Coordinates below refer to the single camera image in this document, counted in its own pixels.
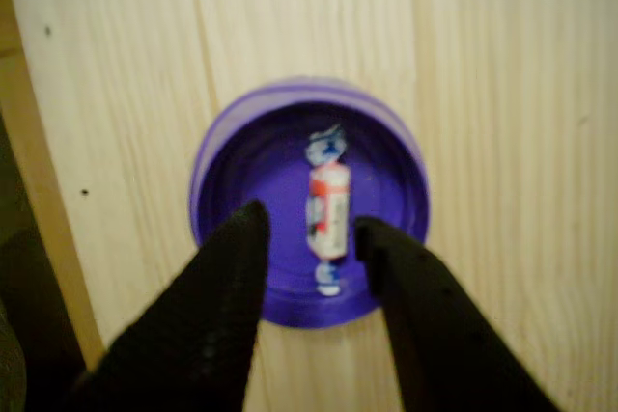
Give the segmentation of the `black slim gripper right finger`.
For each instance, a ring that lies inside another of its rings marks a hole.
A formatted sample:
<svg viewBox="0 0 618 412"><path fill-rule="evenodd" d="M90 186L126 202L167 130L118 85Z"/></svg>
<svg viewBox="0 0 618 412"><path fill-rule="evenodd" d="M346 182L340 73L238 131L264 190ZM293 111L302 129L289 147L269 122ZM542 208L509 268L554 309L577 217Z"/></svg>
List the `black slim gripper right finger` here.
<svg viewBox="0 0 618 412"><path fill-rule="evenodd" d="M555 410L438 256L370 216L355 220L354 239L384 312L404 410Z"/></svg>

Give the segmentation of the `black textured gripper left finger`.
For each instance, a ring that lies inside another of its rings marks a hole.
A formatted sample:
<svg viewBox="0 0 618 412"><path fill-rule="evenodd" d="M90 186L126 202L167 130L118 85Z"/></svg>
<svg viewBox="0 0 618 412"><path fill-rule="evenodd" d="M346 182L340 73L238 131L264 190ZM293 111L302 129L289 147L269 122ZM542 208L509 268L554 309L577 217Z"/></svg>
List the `black textured gripper left finger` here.
<svg viewBox="0 0 618 412"><path fill-rule="evenodd" d="M66 411L240 411L266 292L269 220L253 201L76 386Z"/></svg>

